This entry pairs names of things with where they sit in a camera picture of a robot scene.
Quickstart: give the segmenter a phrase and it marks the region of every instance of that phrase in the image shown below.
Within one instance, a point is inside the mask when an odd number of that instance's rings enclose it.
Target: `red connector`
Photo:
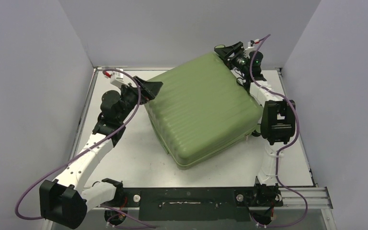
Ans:
[[[105,72],[104,74],[105,74],[105,76],[111,78],[111,74],[109,74],[108,72]]]

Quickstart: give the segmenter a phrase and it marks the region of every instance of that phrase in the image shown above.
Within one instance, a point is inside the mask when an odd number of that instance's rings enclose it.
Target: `black bracket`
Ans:
[[[134,79],[140,86],[140,104],[156,98],[163,83],[160,81],[150,82],[135,76]],[[138,102],[138,90],[131,85],[122,85],[121,93],[110,90],[102,95],[101,113],[98,116],[98,122],[92,133],[108,136],[123,125],[123,121],[129,113],[135,108]],[[120,130],[112,137],[112,143],[115,146],[121,139],[125,128]]]
[[[58,224],[76,229],[87,214],[86,200],[69,187],[57,184],[58,180],[45,180],[40,185],[40,215]]]
[[[278,185],[255,184],[252,189],[235,190],[234,195],[238,207],[270,207],[273,204],[275,207],[283,206]]]
[[[112,200],[105,202],[104,204],[106,206],[110,206],[110,207],[119,207],[123,204],[124,202],[124,198],[125,198],[125,192],[124,192],[124,188],[123,188],[123,183],[122,181],[115,181],[109,178],[105,178],[102,180],[102,182],[105,183],[109,183],[112,184],[113,186],[116,187],[116,192],[115,192],[115,196]]]
[[[231,46],[218,47],[214,48],[215,53],[218,54],[219,58],[223,61],[223,63],[229,68],[234,69],[237,68],[243,75],[243,79],[245,83],[243,84],[244,89],[249,93],[250,84],[252,82],[252,78],[250,76],[250,65],[252,64],[252,75],[253,78],[257,81],[266,81],[263,77],[262,69],[260,65],[262,63],[263,54],[261,52],[257,52],[253,63],[252,55],[255,51],[252,51],[249,54],[249,57],[244,56],[244,47],[242,42],[238,42]]]
[[[267,139],[270,145],[275,142],[287,144],[294,135],[296,129],[296,118],[290,105],[285,101],[267,101],[264,104],[260,130],[262,137]]]

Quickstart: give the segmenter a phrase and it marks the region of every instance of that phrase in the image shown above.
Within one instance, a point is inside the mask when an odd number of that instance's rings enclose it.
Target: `white connector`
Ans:
[[[127,85],[124,81],[123,81],[123,74],[113,71],[111,74],[110,79],[110,83],[118,88],[121,88],[122,85]]]
[[[248,41],[247,48],[244,49],[243,55],[245,58],[249,57],[250,52],[254,51],[254,44],[251,43],[251,41]]]

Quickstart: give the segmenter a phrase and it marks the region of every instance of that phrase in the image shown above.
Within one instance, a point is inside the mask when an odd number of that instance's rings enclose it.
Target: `cable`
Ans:
[[[132,115],[127,119],[127,121],[125,123],[123,123],[123,125],[121,125],[121,127],[119,127],[117,130],[115,130],[114,132],[112,132],[111,134],[109,134],[108,136],[106,136],[104,139],[98,141],[96,144],[92,145],[91,147],[87,148],[86,150],[84,150],[83,152],[81,152],[80,154],[78,154],[77,156],[75,156],[74,158],[72,158],[71,160],[69,160],[67,163],[53,169],[52,171],[48,172],[47,174],[45,174],[44,176],[42,176],[40,179],[38,179],[36,182],[34,182],[30,187],[28,187],[26,189],[26,191],[20,196],[19,200],[16,202],[15,205],[15,214],[17,217],[19,217],[20,219],[25,219],[25,220],[36,220],[36,219],[43,219],[43,217],[26,217],[23,216],[22,214],[19,213],[19,206],[22,202],[22,200],[24,199],[24,197],[36,186],[38,185],[40,182],[42,182],[45,178],[47,178],[48,176],[52,175],[53,173],[67,167],[69,164],[71,164],[72,162],[74,162],[75,160],[77,160],[78,158],[82,157],[83,155],[85,155],[87,152],[90,151],[90,149],[93,149],[97,146],[99,146],[100,144],[102,144],[104,141],[110,139],[111,137],[113,137],[116,133],[118,133],[121,129],[123,129],[133,118],[133,116],[136,114],[136,112],[139,109],[140,106],[140,99],[141,99],[141,91],[140,91],[140,86],[138,84],[138,82],[132,77],[130,76],[128,73],[123,72],[121,70],[118,69],[105,69],[103,72],[105,71],[116,71],[116,72],[120,72],[124,75],[126,75],[128,78],[130,78],[136,85],[136,87],[138,88],[138,103],[136,104],[135,110],[133,111]]]
[[[123,203],[123,205],[119,208],[119,210],[122,210],[125,205],[127,204],[127,197],[125,196],[125,202]]]
[[[257,54],[257,52],[259,51],[260,47],[263,45],[263,43],[265,42],[265,40],[266,40],[270,35],[271,35],[271,34],[268,34],[266,37],[264,37],[264,38],[262,38],[262,39],[260,39],[260,40],[259,40],[259,46],[257,47],[256,51],[253,53],[251,63],[253,63],[253,60],[254,60],[254,58],[256,57],[256,54]],[[253,77],[253,74],[252,74],[252,65],[250,65],[250,67],[249,67],[249,72],[250,72],[250,77],[251,77],[252,81],[253,81],[253,82],[254,82],[258,87],[261,87],[262,89],[265,89],[266,91],[268,91],[269,93],[271,93],[271,94],[273,94],[273,95],[276,95],[276,96],[279,96],[279,97],[283,98],[283,99],[287,102],[287,104],[290,106],[290,108],[291,108],[291,110],[293,111],[293,114],[294,114],[294,116],[295,116],[295,118],[296,118],[296,135],[295,135],[294,139],[293,139],[289,144],[287,144],[287,145],[285,145],[285,146],[281,147],[281,148],[277,151],[276,156],[279,156],[279,154],[280,154],[280,152],[281,152],[281,151],[285,150],[286,148],[288,148],[288,147],[292,146],[294,143],[296,143],[296,142],[297,142],[297,139],[298,139],[298,137],[299,137],[299,119],[298,119],[298,116],[297,116],[296,109],[294,108],[294,106],[292,105],[292,103],[290,102],[290,100],[289,100],[286,96],[284,96],[284,95],[282,95],[282,94],[279,94],[279,93],[277,93],[277,92],[273,92],[273,91],[269,90],[268,88],[266,88],[266,87],[264,87],[264,86],[261,86],[261,85],[260,85],[260,84],[259,84],[259,83],[254,79],[254,77]],[[284,228],[284,227],[289,227],[289,226],[292,226],[292,225],[295,225],[295,224],[297,224],[297,223],[301,222],[301,221],[306,217],[306,215],[307,215],[307,213],[308,213],[308,202],[307,202],[307,199],[306,199],[306,198],[305,198],[301,193],[297,192],[296,190],[294,190],[294,189],[292,189],[292,188],[289,188],[289,187],[285,186],[285,185],[280,181],[280,179],[279,179],[279,177],[278,177],[278,167],[279,167],[279,163],[278,163],[278,157],[277,157],[277,158],[276,158],[276,179],[277,179],[278,183],[279,183],[281,186],[283,186],[283,188],[285,188],[285,189],[287,189],[287,190],[289,190],[289,191],[291,191],[291,192],[293,192],[293,193],[295,193],[295,194],[299,195],[299,196],[304,200],[304,203],[305,203],[305,211],[304,211],[304,214],[302,214],[302,217],[301,217],[301,218],[299,218],[298,220],[296,220],[296,221],[294,221],[294,222],[292,222],[292,223],[289,223],[289,224],[283,224],[283,225],[268,225],[268,226],[265,226],[265,225],[262,225],[262,224],[260,224],[260,223],[257,223],[257,225],[258,225],[258,226],[261,226],[261,227],[268,227],[268,228]]]
[[[99,183],[99,181],[95,181],[95,182],[91,185],[91,187],[94,187],[94,185],[95,185],[96,183]]]
[[[238,69],[234,69],[233,70],[236,74],[238,74],[239,76],[241,76],[242,78],[243,78],[243,74],[242,74],[242,72],[240,71],[240,70],[238,70]]]
[[[109,206],[105,206],[105,205],[101,205],[100,207],[104,207],[104,208],[110,209],[110,210],[115,211],[115,212],[117,212],[117,213],[119,213],[119,214],[125,215],[126,217],[128,217],[128,218],[130,218],[130,219],[132,219],[132,220],[136,221],[137,223],[140,223],[140,224],[145,225],[145,226],[139,226],[139,227],[122,227],[122,226],[115,226],[115,228],[118,228],[118,229],[155,229],[155,228],[156,228],[156,226],[151,225],[151,224],[148,224],[148,223],[146,223],[146,222],[143,222],[143,221],[141,221],[141,220],[139,220],[139,219],[136,219],[136,218],[134,218],[133,216],[129,215],[128,213],[125,213],[125,212],[123,212],[123,211],[121,211],[121,210],[118,210],[118,209],[116,209],[116,208],[114,208],[114,207],[109,207]],[[115,217],[115,216],[116,216],[116,215],[111,216],[110,218],[108,218],[108,220],[107,220],[106,222],[107,222],[107,223],[109,223],[109,221],[110,221],[110,220],[112,220],[112,218],[113,218],[113,217]]]
[[[238,84],[238,85],[240,85],[240,86],[242,86],[243,87],[243,74],[242,73],[238,73],[237,71],[236,71],[237,69],[234,69],[233,71],[236,73],[236,74],[238,74],[240,77],[237,77],[236,78],[236,83]]]

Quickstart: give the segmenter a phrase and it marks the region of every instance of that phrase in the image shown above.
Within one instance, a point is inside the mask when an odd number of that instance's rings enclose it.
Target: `metal frame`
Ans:
[[[124,70],[130,70],[130,71],[157,71],[157,70],[170,70],[172,68],[170,67],[165,67],[165,68],[137,68],[137,67],[121,67],[121,66],[114,66],[116,68],[123,68]],[[84,127],[84,123],[85,123],[85,119],[86,119],[86,115],[87,115],[87,111],[91,102],[91,97],[92,97],[92,93],[95,87],[95,83],[98,77],[98,72],[101,71],[102,69],[105,68],[109,68],[109,67],[95,67],[93,74],[92,74],[92,80],[87,92],[87,97],[85,100],[85,104],[84,104],[84,109],[82,111],[82,115],[80,118],[80,123],[78,126],[78,130],[77,130],[77,134],[76,134],[76,138],[74,140],[74,144],[73,144],[73,148],[72,148],[72,152],[71,152],[71,156],[70,158],[74,157],[77,154],[78,151],[78,144],[80,142],[80,138],[81,138],[81,132],[82,129]],[[284,92],[286,92],[286,90],[284,89],[284,84],[283,84],[283,79],[282,79],[282,75],[281,75],[281,69],[280,68],[276,68],[278,71],[278,75],[283,87]],[[306,158],[306,162],[308,164],[308,168],[311,172],[311,168],[310,165],[308,163],[308,159],[305,153],[305,149],[304,146],[302,145],[303,148],[303,152],[304,152],[304,157]],[[322,217],[324,219],[324,223],[326,225],[327,230],[336,230],[336,225],[335,225],[335,221],[333,219],[333,215],[332,215],[332,203],[331,203],[331,199],[329,197],[328,194],[328,190],[326,187],[293,187],[294,190],[297,190],[298,192],[300,192],[308,201],[308,208],[309,209],[320,209],[322,212]],[[283,207],[277,207],[277,209],[304,209],[305,208],[305,203],[303,201],[303,199],[298,196],[297,194],[285,189],[285,188],[280,188],[281,193],[282,193],[282,198],[283,198],[283,202],[284,202],[284,206]],[[260,210],[260,209],[265,209],[266,207],[249,207],[250,210]],[[104,208],[94,208],[95,210],[104,210]],[[127,208],[123,208],[122,210],[140,210],[139,207],[127,207]],[[42,225],[42,229],[43,230],[50,230],[52,229],[53,226],[53,222],[49,221],[49,220],[45,220],[43,225]]]

